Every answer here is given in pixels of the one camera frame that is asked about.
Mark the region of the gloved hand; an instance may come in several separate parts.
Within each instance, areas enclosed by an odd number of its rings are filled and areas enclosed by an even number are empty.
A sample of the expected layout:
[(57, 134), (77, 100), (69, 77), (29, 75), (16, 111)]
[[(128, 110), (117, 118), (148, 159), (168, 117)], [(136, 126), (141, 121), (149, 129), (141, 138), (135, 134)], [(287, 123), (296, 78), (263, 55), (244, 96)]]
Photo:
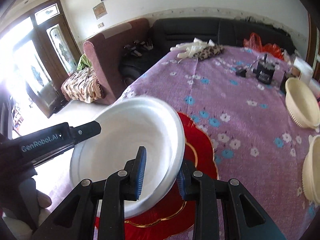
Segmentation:
[(52, 201), (36, 189), (33, 178), (1, 181), (1, 239), (30, 239)]

